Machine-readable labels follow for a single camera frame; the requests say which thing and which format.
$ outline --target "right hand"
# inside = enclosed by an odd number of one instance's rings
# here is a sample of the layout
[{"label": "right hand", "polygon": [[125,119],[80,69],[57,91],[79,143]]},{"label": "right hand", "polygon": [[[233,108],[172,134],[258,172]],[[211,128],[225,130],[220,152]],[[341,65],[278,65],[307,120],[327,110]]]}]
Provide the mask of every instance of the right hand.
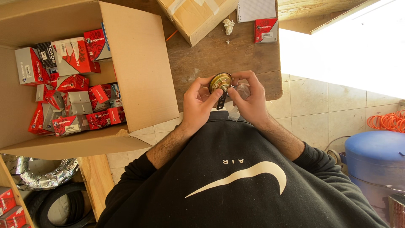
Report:
[{"label": "right hand", "polygon": [[239,109],[242,117],[256,128],[264,128],[270,121],[270,116],[266,109],[266,97],[264,86],[261,85],[252,71],[240,71],[231,75],[232,85],[237,85],[239,80],[246,79],[249,83],[250,96],[243,100],[234,88],[228,89],[229,97]]}]

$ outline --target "wooden tabletop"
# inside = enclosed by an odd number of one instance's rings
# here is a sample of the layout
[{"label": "wooden tabletop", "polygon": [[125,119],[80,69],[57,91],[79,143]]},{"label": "wooden tabletop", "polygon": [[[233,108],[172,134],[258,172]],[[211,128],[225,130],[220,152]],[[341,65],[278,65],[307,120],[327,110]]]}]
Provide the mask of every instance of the wooden tabletop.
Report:
[{"label": "wooden tabletop", "polygon": [[[160,15],[165,37],[176,30],[156,0],[103,1]],[[183,111],[183,94],[194,79],[221,72],[252,70],[265,88],[267,101],[279,99],[283,94],[279,41],[255,44],[254,22],[238,23],[236,11],[231,13],[230,19],[235,26],[229,36],[220,23],[194,47],[179,32],[166,42],[179,112]]]}]

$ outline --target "open cardboard box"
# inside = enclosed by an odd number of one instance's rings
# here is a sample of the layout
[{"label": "open cardboard box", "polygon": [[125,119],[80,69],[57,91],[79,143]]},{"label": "open cardboard box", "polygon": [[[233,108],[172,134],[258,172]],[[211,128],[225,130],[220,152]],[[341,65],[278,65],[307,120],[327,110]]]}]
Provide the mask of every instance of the open cardboard box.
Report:
[{"label": "open cardboard box", "polygon": [[[86,77],[91,86],[118,82],[127,123],[66,137],[29,133],[36,87],[19,84],[14,50],[82,37],[101,22],[114,67],[100,63],[102,73]],[[0,153],[56,160],[142,149],[150,145],[130,132],[179,117],[158,15],[94,0],[29,0],[2,5],[0,28]]]}]

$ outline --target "grid paper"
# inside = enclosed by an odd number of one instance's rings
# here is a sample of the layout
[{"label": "grid paper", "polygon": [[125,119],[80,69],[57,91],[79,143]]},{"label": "grid paper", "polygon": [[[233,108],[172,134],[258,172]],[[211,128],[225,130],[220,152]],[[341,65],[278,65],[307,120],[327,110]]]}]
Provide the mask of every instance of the grid paper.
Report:
[{"label": "grid paper", "polygon": [[251,22],[256,19],[276,16],[275,0],[239,0],[238,22]]}]

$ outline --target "person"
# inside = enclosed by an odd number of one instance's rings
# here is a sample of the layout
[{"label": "person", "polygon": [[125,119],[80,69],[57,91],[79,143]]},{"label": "person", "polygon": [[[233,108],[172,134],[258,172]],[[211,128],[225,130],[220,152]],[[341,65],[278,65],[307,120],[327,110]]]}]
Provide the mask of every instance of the person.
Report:
[{"label": "person", "polygon": [[98,228],[388,227],[331,156],[268,114],[254,72],[232,74],[251,92],[228,89],[237,122],[211,112],[222,95],[209,94],[212,78],[191,84],[180,125],[125,167]]}]

